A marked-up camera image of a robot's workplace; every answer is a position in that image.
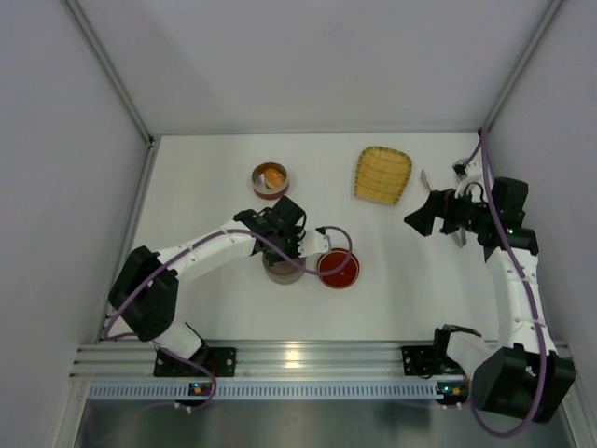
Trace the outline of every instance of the yellow tray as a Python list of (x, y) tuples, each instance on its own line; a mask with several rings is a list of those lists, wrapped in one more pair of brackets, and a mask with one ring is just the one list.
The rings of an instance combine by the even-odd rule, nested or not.
[(412, 173), (412, 160), (390, 147), (367, 147), (356, 164), (354, 196), (396, 205)]

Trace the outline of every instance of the red bowl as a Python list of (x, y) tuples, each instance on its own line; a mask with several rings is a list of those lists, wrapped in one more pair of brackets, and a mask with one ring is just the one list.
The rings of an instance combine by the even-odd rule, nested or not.
[[(317, 261), (317, 271), (323, 273), (325, 271), (331, 271), (340, 266), (346, 259), (348, 250), (340, 247), (333, 248), (330, 252), (322, 255)], [(351, 259), (342, 268), (339, 273), (332, 275), (320, 275), (319, 278), (327, 287), (333, 287), (334, 289), (345, 289), (352, 285), (361, 271), (361, 264), (358, 262), (358, 258), (351, 254)]]

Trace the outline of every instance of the cable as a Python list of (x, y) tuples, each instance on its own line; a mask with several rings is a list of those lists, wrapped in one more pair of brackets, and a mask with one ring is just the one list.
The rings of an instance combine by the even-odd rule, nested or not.
[(486, 203), (486, 201), (485, 201), (485, 189), (483, 188), (483, 186), (482, 186), (482, 185), (481, 185), (479, 182), (471, 182), (470, 184), (468, 184), (468, 185), (465, 187), (465, 194), (467, 194), (467, 193), (468, 193), (468, 189), (470, 189), (470, 186), (471, 186), (471, 185), (476, 185), (477, 187), (479, 187), (479, 188), (481, 189), (481, 195), (480, 195), (480, 198), (479, 198), (479, 199), (480, 199), (480, 201), (481, 201), (482, 203)]
[(164, 352), (166, 355), (168, 355), (169, 357), (173, 357), (174, 359), (177, 359), (180, 362), (184, 362), (185, 364), (188, 364), (190, 367), (193, 367), (193, 368), (197, 369), (201, 373), (207, 375), (210, 378), (210, 380), (212, 380), (212, 390), (210, 391), (209, 396), (207, 397), (207, 399), (205, 399), (205, 401), (202, 404), (200, 404), (199, 406), (193, 408), (193, 410), (197, 411), (200, 408), (204, 408), (205, 406), (207, 406), (207, 404), (212, 399), (214, 399), (215, 390), (217, 389), (217, 380), (216, 380), (214, 374), (211, 373), (210, 371), (208, 371), (207, 369), (205, 369), (201, 364), (198, 364), (197, 362), (193, 362), (190, 359), (186, 359), (184, 357), (180, 357), (175, 352), (173, 352), (171, 350), (168, 350), (167, 348), (160, 347), (160, 350), (162, 352)]
[(480, 149), (481, 149), (481, 139), (479, 139), (479, 142), (477, 143), (477, 147), (475, 147), (475, 150), (470, 155), (470, 157), (468, 159), (466, 159), (466, 161), (463, 163), (463, 165), (468, 166), (470, 164), (470, 162), (472, 162), (473, 159), (475, 159), (475, 157), (477, 157), (477, 153), (479, 152)]
[(417, 375), (422, 380), (430, 380), (431, 378), (433, 378), (433, 373), (427, 373), (426, 375), (421, 375), (420, 373), (418, 373), (414, 367), (414, 362), (412, 364), (410, 364), (410, 368), (412, 369), (412, 371), (414, 371), (414, 374)]
[[(483, 183), (485, 184), (485, 189), (487, 190), (487, 199), (489, 202), (489, 209), (490, 209), (490, 212), (491, 212), (492, 218), (493, 218), (493, 223), (495, 224), (497, 232), (500, 236), (502, 245), (504, 246), (504, 249), (506, 250), (506, 252), (509, 254), (510, 258), (512, 259), (512, 264), (514, 265), (514, 268), (516, 269), (516, 272), (518, 273), (519, 277), (521, 278), (522, 284), (524, 285), (524, 289), (529, 298), (529, 306), (531, 308), (531, 315), (533, 316), (533, 319), (538, 319), (539, 312), (537, 310), (537, 305), (535, 302), (535, 295), (533, 294), (531, 285), (526, 280), (526, 276), (524, 274), (524, 270), (522, 269), (521, 264), (519, 263), (518, 259), (516, 258), (516, 255), (514, 254), (514, 251), (512, 250), (512, 247), (510, 246), (510, 243), (507, 240), (506, 232), (504, 231), (504, 227), (502, 226), (502, 223), (500, 221), (500, 217), (499, 217), (497, 209), (495, 207), (495, 203), (493, 202), (493, 196), (491, 194), (491, 186), (490, 186), (490, 182), (489, 182), (489, 159), (488, 159), (488, 154), (487, 154), (488, 148), (487, 148), (487, 127), (486, 126), (483, 126), (483, 129), (481, 130), (479, 145), (477, 146), (477, 148), (475, 149), (475, 152), (473, 152), (473, 155), (469, 158), (469, 160), (472, 160), (475, 157), (477, 151), (479, 150), (479, 147), (481, 148), (481, 165), (482, 165), (482, 169), (483, 169)], [(529, 409), (529, 412), (524, 417), (522, 422), (517, 427), (514, 427), (513, 429), (510, 429), (507, 432), (497, 432), (497, 431), (494, 431), (493, 429), (489, 428), (481, 420), (479, 413), (477, 411), (477, 408), (475, 407), (475, 403), (472, 403), (473, 405), (470, 406), (473, 416), (475, 417), (475, 420), (481, 426), (481, 428), (484, 431), (491, 434), (492, 436), (498, 437), (500, 439), (507, 439), (507, 438), (518, 436), (519, 434), (521, 434), (528, 426), (531, 425), (531, 423), (533, 422), (533, 419), (535, 418), (537, 410), (539, 409), (539, 405), (541, 404), (541, 398), (543, 396), (543, 388), (545, 386), (545, 377), (546, 377), (546, 373), (547, 373), (547, 369), (548, 369), (548, 358), (547, 358), (547, 353), (546, 353), (547, 349), (546, 349), (546, 345), (545, 345), (545, 338), (543, 336), (543, 331), (541, 329), (541, 326), (535, 325), (535, 331), (537, 334), (537, 341), (539, 344), (539, 374), (538, 374), (538, 378), (537, 378), (537, 388), (535, 390), (535, 396), (533, 398), (531, 408)]]
[[(215, 390), (217, 389), (217, 380), (215, 379), (214, 375), (208, 371), (207, 369), (205, 369), (201, 364), (198, 364), (196, 362), (193, 362), (189, 359), (185, 359), (183, 357), (180, 357), (179, 355), (177, 355), (176, 353), (168, 350), (167, 348), (163, 348), (160, 347), (160, 350), (162, 352), (164, 352), (166, 355), (168, 355), (169, 357), (173, 357), (174, 359), (179, 360), (180, 362), (184, 362), (185, 364), (188, 364), (189, 366), (197, 369), (198, 371), (201, 371), (202, 373), (204, 373), (205, 375), (207, 375), (212, 383), (212, 390), (210, 391), (209, 396), (203, 401), (202, 404), (200, 404), (197, 407), (192, 408), (192, 411), (197, 411), (202, 407), (207, 406), (207, 404), (214, 399), (215, 396)], [(105, 436), (103, 436), (101, 439), (99, 439), (98, 441), (96, 441), (93, 445), (94, 446), (98, 446), (101, 445), (103, 443), (105, 443), (106, 441), (110, 440), (111, 438), (113, 438), (123, 427), (127, 426), (131, 421), (137, 419), (139, 416), (141, 416), (141, 414), (145, 413), (146, 411), (149, 411), (151, 409), (154, 408), (159, 408), (161, 406), (172, 406), (173, 404), (170, 401), (160, 401), (157, 403), (151, 403), (148, 404), (147, 406), (141, 408), (140, 410), (136, 411), (135, 413), (132, 413), (131, 415), (129, 415), (128, 417), (126, 417), (124, 420), (122, 420), (120, 423), (117, 424), (117, 426), (112, 429), (109, 433), (107, 433)]]
[[(261, 236), (261, 235), (259, 235), (257, 233), (254, 233), (253, 231), (246, 231), (246, 230), (243, 230), (243, 229), (229, 229), (229, 230), (226, 230), (226, 233), (239, 233), (239, 234), (243, 234), (243, 235), (252, 236), (253, 238), (256, 238), (260, 242), (264, 243), (265, 245), (268, 245), (280, 257), (282, 257), (283, 259), (285, 259), (286, 261), (288, 261), (293, 266), (301, 269), (305, 273), (309, 273), (311, 275), (319, 275), (319, 276), (323, 277), (323, 276), (327, 276), (327, 275), (333, 275), (334, 273), (339, 273), (342, 269), (344, 269), (344, 267), (351, 260), (351, 257), (352, 257), (352, 254), (353, 254), (353, 240), (352, 240), (351, 236), (348, 234), (348, 232), (345, 231), (344, 229), (341, 229), (340, 227), (336, 227), (336, 226), (324, 226), (322, 229), (324, 229), (324, 230), (332, 230), (332, 231), (339, 231), (340, 233), (342, 233), (344, 235), (344, 237), (346, 237), (346, 241), (348, 242), (348, 252), (346, 253), (346, 258), (340, 264), (340, 266), (338, 266), (337, 268), (334, 268), (334, 269), (332, 269), (330, 271), (323, 271), (323, 272), (314, 271), (314, 270), (308, 269), (308, 268), (306, 268), (306, 267), (304, 267), (304, 266), (296, 263), (293, 259), (291, 259), (290, 257), (288, 257), (284, 253), (284, 251), (282, 249), (280, 249), (277, 245), (275, 245), (274, 243), (270, 242), (267, 238), (264, 238), (263, 236)], [(147, 285), (149, 285), (149, 283), (151, 283), (158, 275), (160, 275), (163, 271), (165, 271), (170, 266), (172, 266), (174, 263), (176, 263), (177, 261), (179, 261), (187, 253), (191, 252), (191, 250), (195, 250), (199, 246), (204, 245), (205, 243), (207, 243), (207, 242), (209, 242), (211, 240), (214, 240), (218, 236), (222, 236), (222, 235), (224, 235), (223, 231), (215, 231), (214, 233), (210, 233), (209, 235), (204, 236), (199, 241), (195, 242), (190, 249), (186, 248), (186, 249), (181, 250), (178, 254), (174, 255), (171, 259), (169, 259), (168, 261), (166, 261), (165, 263), (163, 263), (161, 266), (159, 266), (159, 268), (156, 269), (153, 273), (151, 273), (143, 282), (141, 282), (134, 289), (134, 291), (131, 293), (131, 295), (129, 297), (127, 297), (127, 299), (119, 306), (119, 308), (112, 315), (112, 317), (108, 321), (107, 325), (105, 326), (104, 332), (102, 333), (102, 338), (104, 340), (106, 340), (106, 341), (112, 341), (112, 340), (114, 340), (114, 338), (121, 338), (121, 337), (123, 337), (122, 334), (119, 334), (117, 336), (110, 336), (110, 331), (114, 327), (114, 324), (116, 323), (116, 321), (118, 320), (118, 318), (122, 316), (122, 313), (124, 313), (124, 311), (132, 303), (132, 301), (134, 301), (135, 298), (141, 293), (141, 291), (143, 291), (145, 289), (145, 287)]]
[(307, 226), (307, 214), (303, 213), (302, 224), (300, 225), (300, 231), (304, 231), (306, 226)]

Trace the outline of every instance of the gray floor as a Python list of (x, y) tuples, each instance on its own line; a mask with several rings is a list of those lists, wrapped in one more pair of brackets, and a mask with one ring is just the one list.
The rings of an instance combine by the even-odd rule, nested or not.
[[(499, 440), (477, 427), (470, 411), (441, 411), (423, 403), (383, 401), (220, 401), (188, 415), (171, 406), (148, 410), (127, 424), (147, 401), (90, 401), (76, 448), (565, 448), (570, 442), (562, 414), (533, 425), (515, 439)], [(483, 415), (507, 430), (517, 421)], [(118, 427), (113, 437), (97, 443)]]

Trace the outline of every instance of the metal frame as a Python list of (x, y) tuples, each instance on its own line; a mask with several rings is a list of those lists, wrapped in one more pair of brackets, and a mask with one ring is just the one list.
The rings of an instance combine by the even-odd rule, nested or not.
[(529, 63), (536, 55), (537, 51), (541, 47), (545, 36), (547, 35), (551, 25), (555, 22), (556, 18), (562, 11), (562, 8), (567, 0), (551, 0), (543, 13), (543, 16), (536, 25), (531, 38), (522, 49), (521, 56), (514, 64), (512, 71), (507, 77), (507, 81), (504, 84), (500, 94), (497, 95), (495, 102), (490, 110), (489, 115), (483, 122), (487, 129), (491, 129), (499, 115), (501, 114), (508, 98), (512, 95), (519, 81), (521, 80), (524, 72), (526, 71)]
[[(61, 3), (83, 39), (89, 45), (93, 56), (107, 76), (111, 88), (122, 102), (135, 128), (147, 145), (146, 159), (132, 199), (132, 206), (123, 234), (121, 252), (111, 279), (114, 280), (114, 276), (132, 246), (160, 141), (156, 142), (156, 139), (146, 127), (143, 118), (110, 61), (104, 46), (93, 31), (90, 21), (78, 0), (61, 0)], [(507, 103), (507, 99), (515, 90), (533, 56), (540, 48), (548, 29), (561, 12), (564, 3), (565, 0), (551, 0), (549, 2), (532, 33), (531, 39), (521, 52), (521, 56), (510, 72), (507, 82), (495, 100), (488, 117), (484, 120), (484, 123), (490, 128), (499, 117), (504, 105)], [(102, 326), (98, 325), (98, 328), (100, 328), (98, 339)], [(460, 376), (442, 376), (439, 380), (405, 377), (399, 348), (404, 344), (426, 344), (421, 342), (215, 341), (209, 342), (209, 344), (212, 346), (234, 345), (238, 349), (237, 376), (230, 380), (220, 381), (220, 384), (228, 389), (224, 389), (225, 394), (223, 396), (215, 399), (229, 399), (230, 397), (226, 394), (234, 393), (232, 390), (245, 390), (251, 387), (261, 391), (261, 395), (258, 395), (258, 397), (271, 399), (272, 393), (267, 392), (263, 395), (264, 389), (262, 387), (274, 387), (274, 389), (276, 387), (286, 387), (284, 390), (297, 390), (296, 387), (312, 387), (313, 385), (317, 387), (349, 387), (341, 391), (334, 391), (330, 395), (333, 399), (354, 399), (354, 387), (361, 386), (371, 387), (368, 394), (362, 396), (362, 398), (399, 399), (405, 397), (400, 396), (400, 393), (396, 393), (397, 389), (392, 389), (395, 391), (394, 395), (392, 395), (392, 390), (388, 395), (387, 389), (384, 389), (385, 392), (381, 395), (379, 392), (376, 395), (372, 387), (402, 385), (431, 385), (431, 387), (437, 387), (441, 382), (462, 381), (463, 379)], [(571, 356), (567, 344), (556, 343), (556, 345), (562, 357)], [(148, 344), (139, 342), (97, 343), (80, 347), (76, 354), (71, 377), (68, 380), (67, 394), (60, 407), (61, 423), (55, 433), (52, 446), (63, 448), (74, 445), (86, 400), (88, 398), (99, 399), (98, 394), (101, 394), (102, 391), (111, 391), (111, 399), (115, 399), (122, 398), (122, 393), (126, 391), (135, 395), (134, 390), (138, 392), (138, 389), (130, 389), (132, 385), (137, 387), (164, 387), (164, 385), (171, 385), (173, 382), (174, 385), (187, 385), (188, 379), (178, 381), (154, 378), (152, 376), (154, 358), (154, 349)], [(149, 393), (138, 393), (134, 399), (155, 399), (156, 396), (151, 395), (155, 392), (155, 389), (149, 388), (148, 390)], [(175, 397), (175, 394), (168, 396), (170, 399)], [(294, 399), (294, 397), (281, 395), (278, 396), (278, 399)], [(576, 379), (570, 396), (564, 401), (563, 407), (576, 445), (583, 448), (597, 446), (597, 423), (580, 379)]]
[[(184, 400), (203, 401), (205, 396), (190, 394), (195, 385), (172, 380), (163, 382), (103, 381), (91, 385), (88, 399)], [(437, 381), (231, 381), (217, 382), (214, 399), (220, 400), (332, 400), (332, 399), (441, 399)]]
[(131, 117), (132, 123), (137, 129), (137, 132), (139, 135), (141, 135), (143, 141), (146, 142), (147, 147), (150, 147), (154, 141), (154, 138), (149, 133), (141, 114), (139, 114), (139, 110), (132, 101), (129, 92), (122, 82), (122, 79), (118, 75), (116, 68), (114, 68), (112, 61), (110, 61), (102, 42), (97, 34), (93, 31), (93, 27), (85, 15), (85, 11), (78, 3), (78, 0), (61, 0), (61, 3), (66, 9), (68, 16), (73, 20), (76, 28), (81, 33), (81, 37), (83, 37), (83, 40), (85, 40), (85, 42), (89, 45), (91, 54), (97, 60), (98, 64), (102, 68), (102, 71), (104, 71), (104, 74), (110, 82), (112, 90), (122, 102), (122, 105), (129, 114), (129, 117)]

